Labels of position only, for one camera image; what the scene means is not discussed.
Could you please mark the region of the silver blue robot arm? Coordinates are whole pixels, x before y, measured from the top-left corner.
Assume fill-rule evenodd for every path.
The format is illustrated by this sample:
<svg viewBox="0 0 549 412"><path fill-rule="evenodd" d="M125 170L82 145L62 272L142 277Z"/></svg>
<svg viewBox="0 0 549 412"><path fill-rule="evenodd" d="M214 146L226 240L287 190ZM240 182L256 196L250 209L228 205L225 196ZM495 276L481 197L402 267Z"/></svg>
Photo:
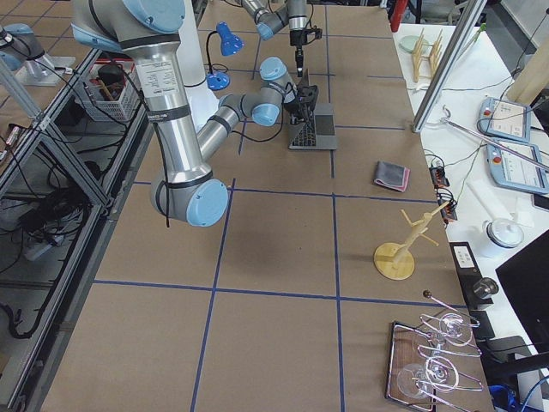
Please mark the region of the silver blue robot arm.
<svg viewBox="0 0 549 412"><path fill-rule="evenodd" d="M285 1L277 10L270 11L264 1L237 1L253 19L262 40L269 40L285 27L289 28L290 46L295 48L297 76L304 74L304 51L308 18L306 1Z"/></svg>
<svg viewBox="0 0 549 412"><path fill-rule="evenodd" d="M246 118L273 125L283 105L295 101L297 88L285 64L267 58L260 66L260 91L223 97L196 129L177 59L179 30L193 17L181 1L75 1L72 30L83 45L134 61L163 160L151 187L154 208L168 219L209 227L225 213L228 191L208 159Z"/></svg>

